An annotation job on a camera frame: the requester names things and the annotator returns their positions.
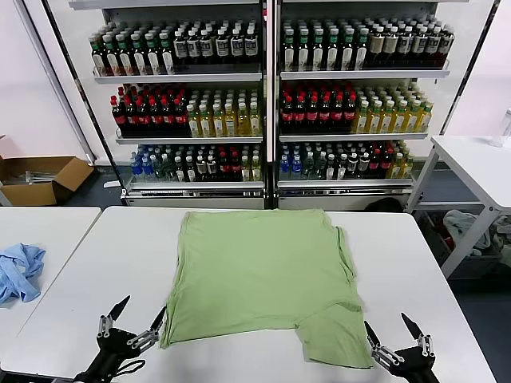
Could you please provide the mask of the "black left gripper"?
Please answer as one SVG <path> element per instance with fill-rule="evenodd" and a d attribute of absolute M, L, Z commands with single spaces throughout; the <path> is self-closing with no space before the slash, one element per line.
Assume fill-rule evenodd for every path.
<path fill-rule="evenodd" d="M 73 379 L 74 382 L 112 382 L 116 377 L 135 373 L 144 367 L 144 360 L 138 357 L 141 350 L 148 350 L 159 341 L 166 307 L 160 310 L 149 329 L 138 335 L 112 329 L 113 323 L 119 318 L 130 298 L 130 295 L 126 296 L 116 303 L 107 315 L 99 317 L 99 352 L 89 367 Z"/>

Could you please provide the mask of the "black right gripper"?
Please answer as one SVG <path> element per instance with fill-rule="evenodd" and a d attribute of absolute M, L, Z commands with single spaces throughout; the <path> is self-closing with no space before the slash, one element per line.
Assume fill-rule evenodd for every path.
<path fill-rule="evenodd" d="M 379 341 L 369 322 L 365 321 L 367 340 L 371 356 L 380 366 L 389 366 L 391 375 L 406 379 L 409 383 L 439 383 L 432 370 L 436 357 L 433 350 L 433 338 L 424 334 L 418 324 L 405 313 L 402 320 L 418 346 L 392 351 Z"/>

